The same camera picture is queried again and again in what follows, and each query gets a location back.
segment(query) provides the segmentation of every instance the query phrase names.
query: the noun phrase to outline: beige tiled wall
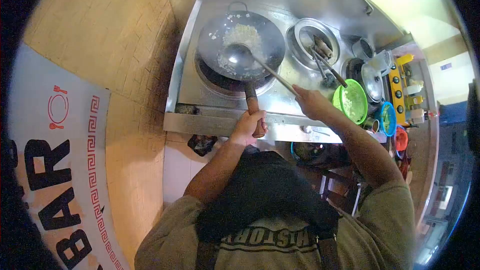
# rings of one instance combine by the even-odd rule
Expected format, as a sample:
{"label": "beige tiled wall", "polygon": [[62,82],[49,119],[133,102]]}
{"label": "beige tiled wall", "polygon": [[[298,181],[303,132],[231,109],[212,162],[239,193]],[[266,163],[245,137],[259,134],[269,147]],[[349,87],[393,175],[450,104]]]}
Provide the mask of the beige tiled wall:
{"label": "beige tiled wall", "polygon": [[177,39],[169,0],[41,0],[24,35],[41,55],[112,91],[106,174],[131,267],[162,210],[163,111]]}

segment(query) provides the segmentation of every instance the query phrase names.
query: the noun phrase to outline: metal lid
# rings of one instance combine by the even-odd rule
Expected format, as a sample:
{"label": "metal lid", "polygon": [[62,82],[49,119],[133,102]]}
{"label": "metal lid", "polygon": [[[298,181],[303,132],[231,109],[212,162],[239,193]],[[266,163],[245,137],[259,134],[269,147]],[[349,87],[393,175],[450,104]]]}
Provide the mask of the metal lid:
{"label": "metal lid", "polygon": [[382,90],[384,84],[382,76],[378,71],[367,63],[361,67],[361,79],[365,86],[365,92],[374,102],[379,102],[382,99]]}

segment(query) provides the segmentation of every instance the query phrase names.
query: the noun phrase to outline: gas burner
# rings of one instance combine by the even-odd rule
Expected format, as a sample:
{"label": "gas burner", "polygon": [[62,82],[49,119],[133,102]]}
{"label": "gas burner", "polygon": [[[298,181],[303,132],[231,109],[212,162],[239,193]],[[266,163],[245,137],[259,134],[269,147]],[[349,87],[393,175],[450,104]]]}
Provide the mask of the gas burner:
{"label": "gas burner", "polygon": [[[234,80],[223,75],[218,74],[212,68],[207,66],[207,64],[200,57],[198,51],[195,51],[194,54],[194,66],[197,70],[198,75],[201,78],[201,81],[208,87],[211,91],[225,95],[233,98],[245,98],[245,89],[243,87],[243,81]],[[267,92],[275,83],[274,77],[268,75],[262,79],[259,79],[255,82],[255,90],[257,96],[262,95]]]}

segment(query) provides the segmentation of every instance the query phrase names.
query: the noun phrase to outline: green colander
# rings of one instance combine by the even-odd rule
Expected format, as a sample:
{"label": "green colander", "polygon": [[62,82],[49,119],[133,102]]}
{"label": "green colander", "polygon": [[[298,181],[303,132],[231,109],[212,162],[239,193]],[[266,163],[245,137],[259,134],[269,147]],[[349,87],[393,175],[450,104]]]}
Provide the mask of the green colander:
{"label": "green colander", "polygon": [[362,86],[354,79],[345,79],[348,87],[339,86],[333,94],[332,104],[356,124],[367,118],[368,102]]}

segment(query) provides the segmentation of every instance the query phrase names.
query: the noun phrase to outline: hand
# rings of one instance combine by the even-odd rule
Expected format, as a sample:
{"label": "hand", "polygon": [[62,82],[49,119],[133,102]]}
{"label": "hand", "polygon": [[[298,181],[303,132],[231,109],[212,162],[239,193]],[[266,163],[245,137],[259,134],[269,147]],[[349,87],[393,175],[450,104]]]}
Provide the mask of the hand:
{"label": "hand", "polygon": [[250,115],[248,111],[244,112],[237,122],[233,134],[230,136],[230,141],[243,146],[254,144],[257,139],[255,139],[252,134],[257,128],[258,120],[261,119],[261,126],[265,130],[265,133],[268,132],[268,126],[267,123],[265,123],[266,114],[266,111],[258,111],[252,115]]}
{"label": "hand", "polygon": [[300,105],[301,111],[310,119],[325,120],[326,116],[333,116],[339,112],[319,91],[307,90],[297,85],[293,85],[293,89],[300,95],[295,100]]}

